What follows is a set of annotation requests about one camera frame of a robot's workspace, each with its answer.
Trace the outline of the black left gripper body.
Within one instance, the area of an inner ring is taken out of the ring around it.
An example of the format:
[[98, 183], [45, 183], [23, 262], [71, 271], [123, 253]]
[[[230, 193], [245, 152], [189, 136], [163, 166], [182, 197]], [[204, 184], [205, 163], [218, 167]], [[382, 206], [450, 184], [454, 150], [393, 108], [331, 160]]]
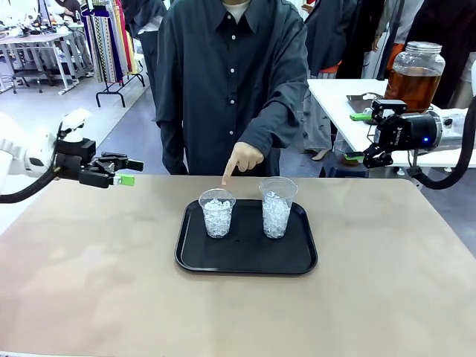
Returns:
[[54, 171], [58, 178], [99, 188], [113, 185], [114, 172], [102, 167], [94, 158], [95, 141], [88, 138], [78, 142], [58, 140], [55, 150]]

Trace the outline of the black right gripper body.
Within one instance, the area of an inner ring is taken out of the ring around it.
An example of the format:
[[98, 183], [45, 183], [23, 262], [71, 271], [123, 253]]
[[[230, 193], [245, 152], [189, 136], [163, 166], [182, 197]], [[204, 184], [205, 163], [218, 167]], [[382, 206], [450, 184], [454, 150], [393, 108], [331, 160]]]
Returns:
[[441, 120], [436, 112], [374, 115], [374, 144], [384, 152], [425, 149], [432, 151], [441, 138]]

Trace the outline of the person left hand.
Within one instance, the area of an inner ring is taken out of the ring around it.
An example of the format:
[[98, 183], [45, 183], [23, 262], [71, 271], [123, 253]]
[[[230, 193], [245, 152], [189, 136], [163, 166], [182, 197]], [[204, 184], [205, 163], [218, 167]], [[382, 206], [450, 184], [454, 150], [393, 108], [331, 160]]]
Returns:
[[244, 173], [254, 169], [258, 164], [261, 164], [263, 160], [264, 155], [256, 147], [245, 142], [237, 142], [226, 164], [222, 176], [222, 186], [227, 185], [228, 180], [236, 168], [238, 168], [241, 173]]

